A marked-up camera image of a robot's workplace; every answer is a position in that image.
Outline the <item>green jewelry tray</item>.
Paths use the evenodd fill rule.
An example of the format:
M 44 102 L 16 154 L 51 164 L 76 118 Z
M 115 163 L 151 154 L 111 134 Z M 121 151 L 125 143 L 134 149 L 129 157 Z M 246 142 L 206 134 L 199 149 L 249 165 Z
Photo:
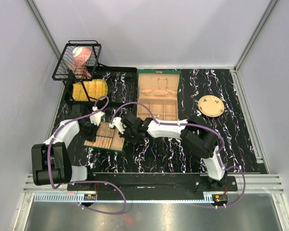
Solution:
M 108 123 L 101 122 L 96 133 L 95 141 L 85 141 L 84 146 L 100 150 L 122 152 L 124 142 L 125 140 L 123 137 L 119 136 L 117 128 L 111 128 Z

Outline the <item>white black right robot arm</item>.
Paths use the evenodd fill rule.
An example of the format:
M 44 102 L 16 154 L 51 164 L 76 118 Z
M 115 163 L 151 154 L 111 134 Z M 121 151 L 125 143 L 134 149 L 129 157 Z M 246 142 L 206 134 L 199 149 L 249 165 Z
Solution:
M 214 129 L 191 119 L 167 121 L 147 117 L 142 120 L 132 113 L 118 117 L 115 125 L 119 135 L 133 144 L 147 137 L 180 140 L 184 148 L 203 160 L 210 187 L 219 191 L 226 186 L 227 172 L 220 159 L 224 139 Z

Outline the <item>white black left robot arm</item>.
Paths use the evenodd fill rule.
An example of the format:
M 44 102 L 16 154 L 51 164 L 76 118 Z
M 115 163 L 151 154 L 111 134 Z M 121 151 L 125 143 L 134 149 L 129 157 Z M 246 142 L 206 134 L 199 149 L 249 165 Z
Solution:
M 73 166 L 67 148 L 75 136 L 95 141 L 105 113 L 96 106 L 89 109 L 73 105 L 71 112 L 60 122 L 56 131 L 42 144 L 31 148 L 32 174 L 35 185 L 61 185 L 77 181 L 79 187 L 88 191 L 94 186 L 94 178 L 84 166 Z

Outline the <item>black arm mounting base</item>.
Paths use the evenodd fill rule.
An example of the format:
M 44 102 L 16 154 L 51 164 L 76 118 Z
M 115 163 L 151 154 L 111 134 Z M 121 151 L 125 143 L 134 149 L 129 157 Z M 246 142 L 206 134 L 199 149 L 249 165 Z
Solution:
M 98 173 L 92 176 L 93 183 L 68 185 L 68 191 L 89 194 L 97 190 L 99 201 L 122 201 L 121 194 L 108 183 L 115 184 L 127 201 L 204 200 L 203 193 L 237 192 L 236 179 L 226 177 L 221 183 L 210 180 L 206 174 L 136 174 Z

